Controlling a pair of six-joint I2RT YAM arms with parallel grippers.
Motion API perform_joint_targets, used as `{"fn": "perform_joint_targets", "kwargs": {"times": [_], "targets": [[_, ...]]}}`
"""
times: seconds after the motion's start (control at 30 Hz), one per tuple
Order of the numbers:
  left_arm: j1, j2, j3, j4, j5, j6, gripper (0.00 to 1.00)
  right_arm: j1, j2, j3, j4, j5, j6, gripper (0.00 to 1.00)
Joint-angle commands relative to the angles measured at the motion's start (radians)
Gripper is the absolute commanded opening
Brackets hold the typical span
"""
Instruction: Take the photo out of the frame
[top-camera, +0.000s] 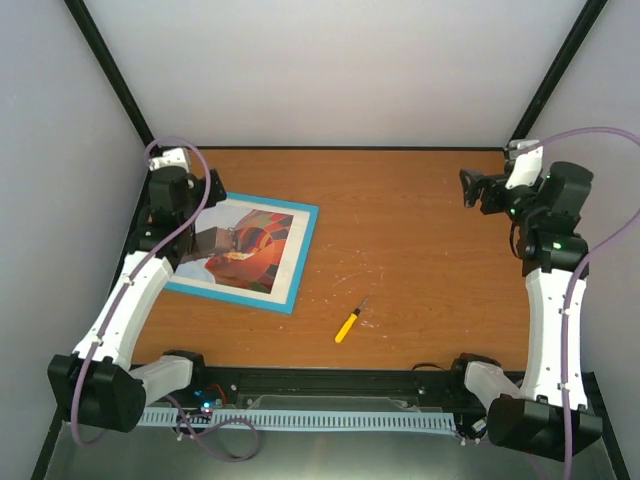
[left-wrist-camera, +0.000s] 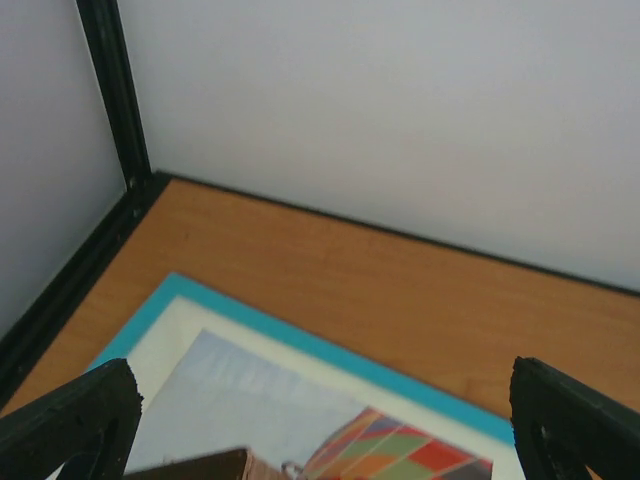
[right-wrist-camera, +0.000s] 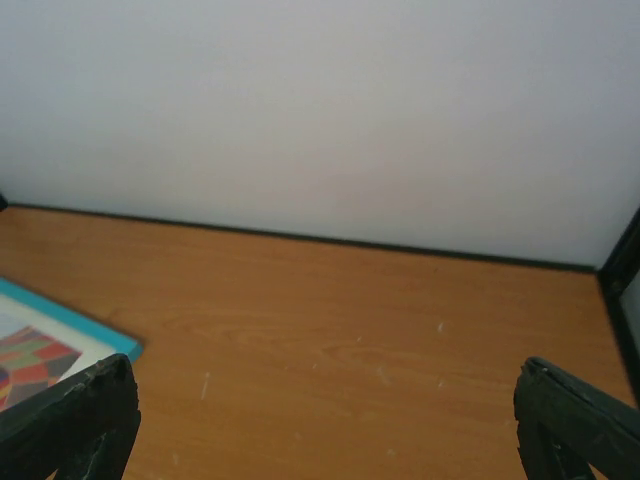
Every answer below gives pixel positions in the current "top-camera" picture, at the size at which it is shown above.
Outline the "blue picture frame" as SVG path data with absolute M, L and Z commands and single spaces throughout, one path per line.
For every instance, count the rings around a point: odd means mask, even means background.
M 318 215 L 316 205 L 230 193 L 199 214 L 195 246 L 165 289 L 289 315 Z

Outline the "yellow handled screwdriver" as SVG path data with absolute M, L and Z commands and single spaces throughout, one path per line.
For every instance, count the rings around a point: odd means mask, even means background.
M 334 337 L 334 342 L 336 344 L 340 344 L 344 341 L 344 339 L 346 338 L 346 336 L 348 335 L 348 333 L 350 332 L 350 330 L 352 329 L 352 327 L 354 326 L 354 324 L 356 323 L 356 321 L 358 320 L 362 309 L 364 308 L 364 306 L 366 305 L 368 301 L 368 298 L 365 297 L 363 299 L 363 301 L 360 303 L 360 305 L 358 307 L 356 307 L 347 317 L 347 319 L 344 321 L 344 323 L 342 324 L 342 326 L 340 327 L 340 329 L 338 330 L 338 332 L 336 333 L 335 337 Z

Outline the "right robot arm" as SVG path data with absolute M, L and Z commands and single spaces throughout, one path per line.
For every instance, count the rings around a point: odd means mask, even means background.
M 551 460 L 573 457 L 602 435 L 589 410 L 580 367 L 580 313 L 589 247 L 575 229 L 593 181 L 588 169 L 555 162 L 523 174 L 460 172 L 464 205 L 511 221 L 509 245 L 522 263 L 530 321 L 521 384 L 500 363 L 463 353 L 452 364 L 457 387 L 486 411 L 489 441 Z

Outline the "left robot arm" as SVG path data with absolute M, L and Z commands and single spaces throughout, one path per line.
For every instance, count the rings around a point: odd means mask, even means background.
M 198 179 L 185 167 L 163 166 L 151 173 L 147 193 L 98 319 L 72 353 L 55 355 L 47 369 L 58 407 L 76 426 L 129 432 L 166 395 L 193 403 L 208 390 L 200 354 L 169 350 L 138 368 L 132 355 L 159 294 L 195 247 L 197 215 L 225 200 L 226 191 L 214 169 Z

